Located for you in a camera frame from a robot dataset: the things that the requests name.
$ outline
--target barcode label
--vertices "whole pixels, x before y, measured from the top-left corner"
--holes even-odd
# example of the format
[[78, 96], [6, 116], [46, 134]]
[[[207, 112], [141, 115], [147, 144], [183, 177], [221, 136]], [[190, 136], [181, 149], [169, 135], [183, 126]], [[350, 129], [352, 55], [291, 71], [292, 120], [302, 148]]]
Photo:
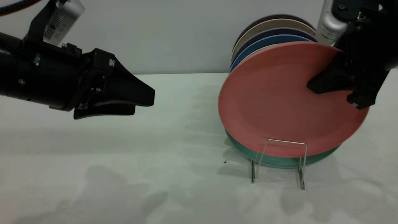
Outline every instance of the barcode label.
[[55, 34], [55, 31], [58, 29], [58, 27], [62, 24], [63, 19], [64, 17], [57, 13], [51, 20], [50, 24], [47, 26], [47, 29], [44, 32], [44, 37], [50, 40]]

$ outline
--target white wall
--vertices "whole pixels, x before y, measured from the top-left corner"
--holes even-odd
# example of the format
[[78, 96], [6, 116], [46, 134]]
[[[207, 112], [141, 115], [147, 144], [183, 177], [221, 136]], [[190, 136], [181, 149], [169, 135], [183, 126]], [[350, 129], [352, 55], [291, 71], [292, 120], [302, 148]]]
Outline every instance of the white wall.
[[[22, 38], [46, 0], [0, 17], [0, 32]], [[228, 70], [238, 34], [252, 21], [292, 14], [316, 26], [322, 0], [81, 0], [86, 12], [64, 42], [100, 48], [133, 73]]]

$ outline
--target blue plate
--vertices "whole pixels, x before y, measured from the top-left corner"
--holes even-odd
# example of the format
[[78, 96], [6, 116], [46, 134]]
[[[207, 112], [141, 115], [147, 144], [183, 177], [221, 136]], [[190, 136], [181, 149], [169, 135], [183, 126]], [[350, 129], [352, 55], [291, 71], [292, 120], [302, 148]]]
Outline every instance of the blue plate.
[[301, 37], [301, 36], [297, 36], [297, 35], [291, 35], [291, 34], [281, 34], [281, 35], [274, 35], [271, 37], [266, 37], [263, 38], [261, 40], [258, 40], [256, 42], [254, 42], [253, 44], [251, 44], [249, 47], [247, 47], [246, 49], [244, 49], [234, 60], [234, 62], [231, 65], [231, 68], [229, 70], [229, 72], [232, 72], [232, 70], [234, 70], [234, 68], [245, 58], [247, 57], [249, 54], [251, 54], [252, 52], [272, 45], [272, 44], [277, 44], [277, 43], [286, 43], [286, 42], [293, 42], [293, 41], [310, 41], [311, 40]]
[[258, 33], [257, 35], [253, 36], [252, 38], [250, 38], [248, 41], [246, 41], [240, 48], [239, 50], [236, 52], [235, 55], [232, 55], [232, 60], [231, 62], [233, 62], [236, 57], [247, 47], [249, 47], [252, 43], [255, 43], [258, 40], [261, 40], [263, 38], [266, 37], [271, 37], [273, 35], [280, 35], [280, 34], [290, 34], [290, 35], [296, 35], [296, 36], [301, 36], [304, 38], [309, 39], [312, 42], [316, 42], [316, 39], [311, 36], [310, 34], [301, 31], [299, 29], [293, 29], [293, 28], [275, 28], [275, 29], [269, 29], [267, 31]]

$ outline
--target cable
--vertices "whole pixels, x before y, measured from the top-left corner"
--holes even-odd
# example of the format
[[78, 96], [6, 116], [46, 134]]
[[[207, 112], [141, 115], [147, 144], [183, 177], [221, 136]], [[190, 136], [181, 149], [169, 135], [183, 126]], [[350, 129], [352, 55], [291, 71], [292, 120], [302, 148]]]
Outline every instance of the cable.
[[22, 0], [20, 2], [16, 2], [9, 6], [1, 7], [0, 8], [0, 16], [5, 16], [8, 14], [20, 11], [20, 10], [28, 8], [29, 6], [32, 6], [40, 1], [41, 0]]

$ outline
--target plate holder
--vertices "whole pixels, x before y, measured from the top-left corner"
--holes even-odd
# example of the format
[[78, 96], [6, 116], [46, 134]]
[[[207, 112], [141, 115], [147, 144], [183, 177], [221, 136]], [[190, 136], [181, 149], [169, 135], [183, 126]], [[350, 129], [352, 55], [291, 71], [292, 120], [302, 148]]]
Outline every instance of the plate holder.
[[257, 162], [257, 157], [258, 157], [259, 152], [257, 152], [256, 158], [255, 158], [254, 160], [252, 160], [252, 183], [254, 183], [255, 180], [258, 178], [258, 172], [259, 172], [259, 169], [260, 169], [260, 165], [261, 165], [261, 162], [263, 161], [265, 149], [267, 148], [267, 144], [268, 144], [269, 141], [276, 141], [276, 142], [283, 142], [283, 143], [290, 143], [290, 144], [297, 144], [297, 145], [305, 145], [305, 153], [304, 153], [303, 165], [301, 166], [301, 158], [302, 158], [302, 157], [300, 157], [300, 163], [299, 163], [298, 170], [297, 170], [297, 171], [299, 172], [298, 175], [299, 175], [299, 179], [300, 179], [300, 188], [301, 188], [301, 190], [304, 191], [304, 190], [305, 190], [305, 185], [304, 185], [304, 169], [305, 169], [305, 162], [306, 162], [306, 159], [307, 159], [307, 149], [308, 149], [308, 145], [307, 145], [306, 143], [303, 143], [303, 142], [295, 142], [295, 141], [284, 141], [284, 140], [268, 139], [268, 140], [265, 142], [263, 152], [261, 153], [260, 161]]

